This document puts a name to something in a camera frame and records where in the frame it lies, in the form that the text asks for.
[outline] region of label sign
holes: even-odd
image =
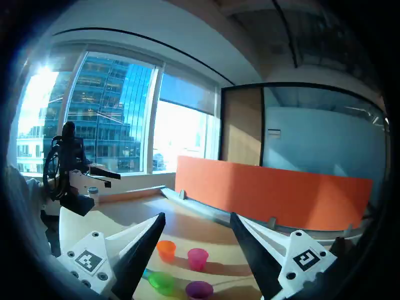
[[[307,271],[320,261],[318,256],[315,255],[310,249],[293,257],[293,260],[303,271]]]

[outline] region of window sill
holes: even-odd
[[[175,174],[177,171],[153,171],[153,174]]]
[[[30,177],[30,178],[36,178],[36,179],[41,179],[43,178],[42,173],[33,173],[33,172],[20,172],[22,176],[25,178]],[[133,177],[133,176],[147,176],[147,175],[160,175],[160,174],[175,174],[176,172],[171,172],[171,171],[154,171],[152,174],[147,174],[145,172],[131,172],[131,173],[120,173],[121,178],[123,177]],[[94,178],[106,178],[104,176],[95,176],[92,175]]]

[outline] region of white bracket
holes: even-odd
[[[57,259],[79,281],[109,297],[116,282],[113,267],[154,224],[158,215],[108,237],[92,231]]]
[[[304,283],[314,281],[317,273],[323,273],[336,260],[336,256],[302,230],[287,236],[237,216],[249,233],[282,266],[278,276],[282,290],[273,299],[293,296],[303,289]]]

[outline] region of building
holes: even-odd
[[[67,120],[75,123],[76,136],[84,139],[89,160],[118,173],[143,170],[142,137],[152,71],[96,53],[86,57],[71,95]],[[20,132],[18,125],[17,163],[21,172],[43,172],[58,120],[64,117],[60,111],[70,74],[57,72],[47,107],[40,109],[29,131]]]

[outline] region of wooden table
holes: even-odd
[[[176,292],[171,297],[165,297],[142,278],[133,294],[135,300],[187,299],[184,291],[191,281],[206,281],[213,285],[214,295],[209,300],[261,298],[261,292],[233,231],[202,218],[161,194],[104,203],[85,217],[62,207],[59,222],[61,252],[91,231],[102,232],[107,237],[160,212],[164,212],[166,218],[160,241],[173,241],[176,244],[176,257],[172,264],[164,263],[155,249],[147,270],[170,273],[175,278]],[[192,248],[203,248],[209,253],[202,272],[191,271],[189,268],[187,253]]]

